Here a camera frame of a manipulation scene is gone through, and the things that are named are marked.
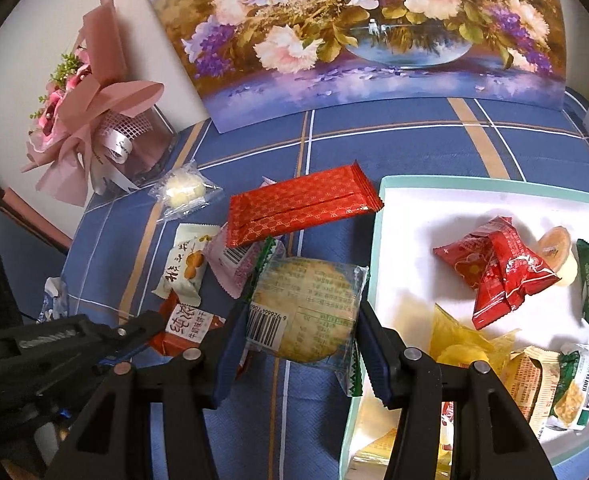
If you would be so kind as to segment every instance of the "screw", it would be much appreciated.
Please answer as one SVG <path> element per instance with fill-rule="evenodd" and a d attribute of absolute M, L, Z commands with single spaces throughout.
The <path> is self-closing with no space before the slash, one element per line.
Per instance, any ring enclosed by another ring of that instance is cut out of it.
<path fill-rule="evenodd" d="M 403 355 L 411 361 L 418 361 L 421 359 L 421 350 L 410 346 L 403 351 Z"/>
<path fill-rule="evenodd" d="M 491 371 L 491 366 L 486 361 L 475 361 L 473 366 L 480 374 L 487 374 Z"/>
<path fill-rule="evenodd" d="M 114 373 L 117 375 L 126 375 L 129 371 L 130 368 L 132 368 L 132 365 L 130 363 L 117 363 L 116 365 L 114 365 L 114 368 L 112 368 L 114 370 Z"/>
<path fill-rule="evenodd" d="M 182 355 L 186 361 L 195 361 L 201 357 L 201 350 L 199 348 L 188 348 L 183 351 Z"/>

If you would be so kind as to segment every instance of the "mint green box rim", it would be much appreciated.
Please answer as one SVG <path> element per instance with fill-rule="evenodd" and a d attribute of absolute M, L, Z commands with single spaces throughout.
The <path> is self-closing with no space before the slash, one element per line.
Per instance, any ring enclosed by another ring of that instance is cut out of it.
<path fill-rule="evenodd" d="M 444 176 L 444 175 L 391 175 L 382 178 L 379 197 L 385 203 L 385 190 L 398 187 L 430 188 L 430 189 L 469 189 L 475 191 L 495 191 L 514 193 L 544 198 L 559 198 L 562 200 L 573 200 L 589 204 L 589 193 L 563 187 L 548 186 L 546 184 L 533 184 L 516 180 L 503 180 L 498 178 L 487 178 L 481 176 Z M 383 211 L 379 211 L 375 218 L 375 232 L 373 234 L 373 248 L 370 256 L 370 286 L 368 289 L 368 301 L 375 305 L 377 298 L 377 279 L 379 278 L 379 247 L 381 244 L 381 226 Z M 363 360 L 361 361 L 362 372 L 365 373 Z M 350 442 L 355 432 L 357 413 L 359 412 L 361 397 L 353 397 L 348 411 L 346 431 L 343 435 L 341 445 L 341 456 L 339 457 L 339 480 L 343 480 L 348 471 L 350 462 Z M 589 447 L 589 439 L 580 446 L 556 456 L 551 463 L 557 465 L 569 458 L 581 453 Z"/>

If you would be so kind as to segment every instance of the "white snack package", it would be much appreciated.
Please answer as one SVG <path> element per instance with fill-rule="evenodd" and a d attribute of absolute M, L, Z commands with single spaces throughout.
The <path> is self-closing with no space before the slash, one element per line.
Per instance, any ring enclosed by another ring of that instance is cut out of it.
<path fill-rule="evenodd" d="M 174 245 L 153 294 L 165 299 L 174 290 L 180 303 L 199 306 L 199 288 L 207 266 L 204 249 L 219 229 L 216 225 L 179 224 Z"/>

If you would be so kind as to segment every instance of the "clear plastic wrapper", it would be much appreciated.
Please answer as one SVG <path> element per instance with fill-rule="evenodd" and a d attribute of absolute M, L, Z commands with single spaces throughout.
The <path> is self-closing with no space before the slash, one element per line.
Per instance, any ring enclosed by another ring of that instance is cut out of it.
<path fill-rule="evenodd" d="M 191 160 L 160 178 L 148 192 L 165 206 L 157 223 L 169 222 L 210 205 L 223 196 L 223 188 L 208 180 Z"/>
<path fill-rule="evenodd" d="M 273 257 L 252 296 L 248 340 L 276 357 L 349 374 L 367 275 L 367 267 Z"/>

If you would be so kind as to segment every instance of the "barcode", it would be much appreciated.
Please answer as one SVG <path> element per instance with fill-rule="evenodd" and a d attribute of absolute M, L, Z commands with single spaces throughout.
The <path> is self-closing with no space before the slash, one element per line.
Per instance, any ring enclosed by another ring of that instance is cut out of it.
<path fill-rule="evenodd" d="M 245 247 L 228 247 L 223 251 L 223 256 L 228 258 L 233 264 L 239 265 L 251 245 Z"/>
<path fill-rule="evenodd" d="M 276 351 L 281 344 L 286 320 L 287 316 L 283 314 L 252 304 L 246 336 L 261 346 L 267 346 Z"/>

